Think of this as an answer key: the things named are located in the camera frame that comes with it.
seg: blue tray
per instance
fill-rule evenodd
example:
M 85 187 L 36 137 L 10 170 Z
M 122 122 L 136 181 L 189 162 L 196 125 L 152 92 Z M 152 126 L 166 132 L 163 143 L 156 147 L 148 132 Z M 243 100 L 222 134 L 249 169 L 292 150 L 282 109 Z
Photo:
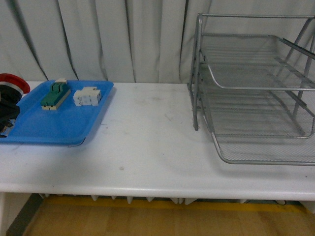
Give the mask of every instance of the blue tray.
M 17 104 L 20 114 L 15 125 L 0 143 L 27 143 L 76 146 L 97 130 L 105 112 L 105 101 L 113 87 L 109 81 L 68 81 L 71 94 L 56 111 L 44 111 L 40 101 L 49 92 L 55 81 L 40 84 Z M 73 95 L 83 87 L 97 87 L 101 90 L 98 106 L 77 107 Z

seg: wire shelf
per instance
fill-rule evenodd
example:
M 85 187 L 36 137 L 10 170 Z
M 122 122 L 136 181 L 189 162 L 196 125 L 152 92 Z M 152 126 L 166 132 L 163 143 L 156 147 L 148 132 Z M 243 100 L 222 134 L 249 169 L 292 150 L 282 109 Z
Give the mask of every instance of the wire shelf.
M 306 22 L 292 43 L 274 35 L 205 33 L 203 17 Z M 198 130 L 196 113 L 201 108 L 223 161 L 315 165 L 315 114 L 302 100 L 304 91 L 315 91 L 315 78 L 309 74 L 315 37 L 309 51 L 298 46 L 313 18 L 198 15 L 189 82 L 194 127 Z

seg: metal frame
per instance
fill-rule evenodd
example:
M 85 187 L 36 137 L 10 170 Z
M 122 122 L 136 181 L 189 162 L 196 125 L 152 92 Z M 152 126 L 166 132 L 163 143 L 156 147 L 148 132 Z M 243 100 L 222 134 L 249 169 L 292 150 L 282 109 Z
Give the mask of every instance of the metal frame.
M 213 82 L 216 84 L 216 86 L 222 88 L 222 89 L 248 89 L 248 90 L 269 90 L 270 92 L 272 90 L 284 90 L 294 101 L 295 101 L 295 108 L 293 111 L 293 119 L 294 117 L 296 117 L 297 112 L 299 107 L 302 107 L 304 110 L 307 111 L 308 114 L 310 114 L 313 117 L 313 123 L 312 123 L 312 130 L 311 130 L 311 135 L 307 136 L 307 137 L 295 137 L 295 136 L 291 136 L 289 138 L 298 138 L 298 139 L 307 139 L 310 138 L 311 136 L 313 136 L 314 134 L 314 126 L 315 126 L 315 115 L 306 107 L 306 104 L 304 103 L 304 101 L 302 100 L 302 95 L 303 95 L 303 91 L 315 91 L 315 84 L 314 86 L 312 86 L 311 88 L 304 88 L 303 87 L 303 82 L 301 82 L 301 86 L 299 88 L 284 88 L 284 87 L 277 87 L 277 88 L 262 88 L 262 87 L 224 87 L 221 86 L 215 79 L 213 72 L 211 70 L 211 66 L 210 63 L 208 62 L 207 58 L 202 55 L 201 52 L 201 44 L 202 44 L 202 38 L 205 35 L 210 35 L 209 33 L 204 33 L 202 32 L 202 26 L 203 26 L 203 18 L 204 17 L 228 17 L 228 18 L 275 18 L 275 19 L 306 19 L 302 29 L 300 30 L 297 38 L 295 39 L 294 42 L 290 42 L 287 39 L 284 38 L 279 38 L 276 37 L 281 43 L 287 45 L 290 47 L 290 50 L 286 56 L 286 58 L 284 59 L 283 63 L 287 63 L 288 60 L 290 59 L 290 57 L 292 56 L 293 52 L 295 50 L 299 51 L 300 53 L 306 55 L 307 58 L 307 62 L 305 65 L 305 69 L 304 69 L 304 73 L 303 76 L 307 77 L 309 74 L 309 70 L 310 70 L 310 66 L 312 63 L 312 60 L 315 59 L 315 54 L 314 54 L 314 49 L 315 49 L 315 34 L 313 35 L 312 38 L 312 43 L 311 43 L 311 47 L 310 50 L 306 50 L 305 48 L 302 48 L 300 46 L 298 46 L 298 43 L 300 42 L 301 38 L 303 37 L 305 31 L 307 30 L 308 26 L 310 25 L 310 22 L 315 18 L 315 16 L 270 16 L 270 15 L 225 15 L 225 14 L 198 14 L 197 16 L 197 20 L 196 20 L 196 29 L 195 29 L 195 36 L 194 36 L 194 45 L 193 45 L 193 55 L 192 55 L 192 61 L 191 61 L 191 71 L 190 71 L 190 79 L 189 79 L 189 83 L 188 83 L 188 89 L 189 89 L 189 93 L 191 96 L 191 102 L 192 102 L 192 112 L 193 112 L 193 126 L 195 128 L 195 130 L 198 130 L 198 120 L 197 120 L 197 111 L 202 110 L 203 114 L 204 114 L 204 118 L 207 124 L 207 128 L 210 131 L 213 141 L 214 141 L 214 145 L 217 149 L 217 152 L 219 154 L 219 157 L 230 164 L 270 164 L 270 165 L 306 165 L 306 166 L 314 166 L 315 162 L 304 162 L 304 161 L 251 161 L 251 160 L 240 160 L 240 161 L 231 161 L 228 160 L 224 157 L 224 155 L 222 154 L 222 150 L 220 148 L 220 144 L 217 141 L 216 138 L 216 133 L 214 131 L 214 128 L 212 127 L 212 125 L 210 125 L 211 121 L 211 117 L 210 120 L 207 119 L 206 115 L 205 115 L 205 108 L 204 108 L 204 104 L 203 101 L 201 99 L 201 90 L 199 88 L 200 83 L 201 83 L 201 76 L 200 76 L 200 65 L 202 63 L 206 63 L 208 68 L 209 68 L 209 72 L 210 75 L 212 77 Z

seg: building block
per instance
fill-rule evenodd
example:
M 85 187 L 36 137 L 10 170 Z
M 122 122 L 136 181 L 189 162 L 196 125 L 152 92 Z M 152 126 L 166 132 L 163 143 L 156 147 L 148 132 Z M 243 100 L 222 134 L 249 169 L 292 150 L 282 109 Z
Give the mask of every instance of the building block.
M 101 100 L 101 93 L 97 87 L 84 87 L 82 90 L 77 90 L 73 96 L 76 106 L 98 106 Z
M 56 80 L 50 86 L 50 92 L 41 100 L 40 105 L 43 110 L 57 110 L 70 93 L 70 87 L 65 79 Z

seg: desk organizer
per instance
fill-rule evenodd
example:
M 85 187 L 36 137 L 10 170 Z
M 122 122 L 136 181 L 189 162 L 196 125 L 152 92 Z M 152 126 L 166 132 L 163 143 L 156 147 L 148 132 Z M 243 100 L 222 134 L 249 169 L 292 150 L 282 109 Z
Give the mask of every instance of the desk organizer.
M 295 42 L 275 35 L 218 34 L 205 17 L 306 19 Z M 199 14 L 190 81 L 194 128 L 201 110 L 219 157 L 230 164 L 315 165 L 315 114 L 303 101 L 314 44 L 298 46 L 314 16 Z M 304 60 L 301 67 L 298 60 Z
M 53 111 L 43 110 L 40 101 L 50 91 L 50 85 L 55 81 L 46 81 L 17 104 L 20 114 L 14 128 L 0 143 L 8 144 L 45 144 L 77 146 L 88 136 L 96 132 L 105 112 L 106 99 L 113 87 L 109 81 L 67 81 L 71 93 Z M 97 87 L 101 90 L 101 100 L 98 106 L 77 107 L 73 95 L 84 87 Z

